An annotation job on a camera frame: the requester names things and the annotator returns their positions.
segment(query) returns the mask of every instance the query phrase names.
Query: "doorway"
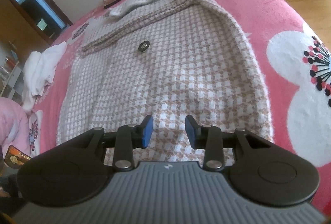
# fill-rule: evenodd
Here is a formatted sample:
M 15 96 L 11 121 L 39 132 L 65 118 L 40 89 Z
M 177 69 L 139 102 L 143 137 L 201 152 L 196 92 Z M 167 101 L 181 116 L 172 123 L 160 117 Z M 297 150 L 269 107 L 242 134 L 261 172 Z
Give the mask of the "doorway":
M 52 42 L 72 22 L 53 0 L 10 0 L 32 28 L 48 43 Z

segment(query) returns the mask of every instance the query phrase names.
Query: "white flower pattern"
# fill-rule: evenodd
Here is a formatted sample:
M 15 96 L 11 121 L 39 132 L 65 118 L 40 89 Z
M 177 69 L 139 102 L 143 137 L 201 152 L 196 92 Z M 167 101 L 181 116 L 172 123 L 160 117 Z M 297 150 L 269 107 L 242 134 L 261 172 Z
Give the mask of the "white flower pattern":
M 293 149 L 322 167 L 331 162 L 331 57 L 315 36 L 306 23 L 303 33 L 278 33 L 268 43 L 267 57 L 279 75 L 299 87 L 287 114 Z

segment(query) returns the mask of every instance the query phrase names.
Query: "bed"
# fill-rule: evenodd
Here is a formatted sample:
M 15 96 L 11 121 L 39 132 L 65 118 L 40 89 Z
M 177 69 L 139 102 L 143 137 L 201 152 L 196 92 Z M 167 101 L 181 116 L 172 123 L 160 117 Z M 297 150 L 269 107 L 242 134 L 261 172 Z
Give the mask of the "bed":
M 318 168 L 321 182 L 312 203 L 325 214 L 331 214 L 329 51 L 284 0 L 214 1 L 239 23 L 254 50 L 269 93 L 273 126 L 269 140 Z M 35 111 L 43 111 L 41 152 L 56 146 L 60 111 L 70 87 L 77 50 L 89 27 L 106 12 L 103 7 L 92 10 L 54 42 L 66 41 L 68 46 L 57 66 L 54 82 L 34 106 Z M 318 58 L 319 64 L 313 64 Z

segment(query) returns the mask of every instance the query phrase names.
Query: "metal rivet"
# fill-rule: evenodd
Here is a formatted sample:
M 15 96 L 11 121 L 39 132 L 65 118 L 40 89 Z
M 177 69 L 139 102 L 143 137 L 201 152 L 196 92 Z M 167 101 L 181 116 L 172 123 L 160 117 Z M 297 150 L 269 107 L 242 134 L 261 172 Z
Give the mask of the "metal rivet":
M 144 53 L 144 52 L 149 48 L 150 44 L 151 44 L 151 43 L 150 43 L 148 40 L 143 41 L 143 42 L 139 45 L 139 47 L 138 47 L 138 51 Z
M 209 160 L 206 165 L 211 169 L 219 169 L 223 166 L 223 164 L 218 160 Z
M 115 166 L 120 169 L 127 169 L 131 166 L 131 162 L 125 159 L 118 160 L 117 162 L 115 162 Z

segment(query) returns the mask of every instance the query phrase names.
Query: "pink bedspread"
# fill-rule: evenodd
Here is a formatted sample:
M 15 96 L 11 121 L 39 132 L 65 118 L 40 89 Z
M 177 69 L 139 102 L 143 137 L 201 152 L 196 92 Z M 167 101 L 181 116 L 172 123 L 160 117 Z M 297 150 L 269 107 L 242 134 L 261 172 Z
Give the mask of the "pink bedspread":
M 287 46 L 290 47 L 289 43 L 287 44 L 286 42 L 307 42 L 308 56 L 304 55 L 303 49 L 298 52 L 297 60 L 292 60 L 296 64 L 302 64 L 302 68 L 310 68 L 310 66 L 308 66 L 308 58 L 315 53 L 315 47 L 313 46 L 317 45 L 318 49 L 324 49 L 324 46 L 319 46 L 318 41 L 314 41 L 311 37 L 310 39 L 306 38 L 307 36 L 314 35 L 314 33 L 284 0 L 215 1 L 231 13 L 241 25 L 252 44 L 261 71 L 265 74 L 272 110 L 274 142 L 287 150 L 296 152 L 300 156 L 309 156 L 309 158 L 312 158 L 309 159 L 307 157 L 309 161 L 313 162 L 313 164 L 318 167 L 321 175 L 321 184 L 313 204 L 324 213 L 330 214 L 331 188 L 328 186 L 328 181 L 329 178 L 331 178 L 331 159 L 328 159 L 328 157 L 324 158 L 324 156 L 319 156 L 319 159 L 314 159 L 314 157 L 312 157 L 313 154 L 318 153 L 318 151 L 323 152 L 326 149 L 322 146 L 319 150 L 317 146 L 314 147 L 316 152 L 310 153 L 307 143 L 313 144 L 313 142 L 309 140 L 310 136 L 309 133 L 307 133 L 308 131 L 305 131 L 305 129 L 301 130 L 300 128 L 298 128 L 297 131 L 295 131 L 295 129 L 293 130 L 293 128 L 296 128 L 298 125 L 305 125 L 307 119 L 295 118 L 295 105 L 300 102 L 302 103 L 302 98 L 300 98 L 300 96 L 298 98 L 298 95 L 300 94 L 300 86 L 303 84 L 295 81 L 296 75 L 291 74 L 291 65 L 288 63 L 291 62 L 292 58 L 286 61 L 288 54 L 286 49 Z M 103 10 L 102 7 L 91 11 L 67 29 L 54 43 L 59 44 L 62 41 L 67 41 L 68 46 L 65 55 L 57 67 L 54 83 L 48 87 L 44 96 L 37 100 L 37 104 L 34 107 L 34 110 L 43 110 L 44 112 L 41 126 L 41 152 L 53 148 L 56 144 L 56 130 L 60 109 L 67 91 L 71 65 L 75 57 L 75 52 L 82 43 L 84 29 L 89 26 L 89 21 L 103 15 L 105 12 L 106 10 Z M 277 57 L 277 54 L 273 54 L 275 51 L 279 51 L 281 56 Z M 309 70 L 307 79 L 309 79 L 307 80 L 309 86 L 312 84 L 316 86 L 319 85 L 319 81 L 309 76 Z M 320 85 L 323 89 L 330 87 L 330 85 L 325 82 L 322 82 Z M 331 107 L 328 107 L 327 101 L 328 100 L 325 99 L 325 107 L 331 109 Z

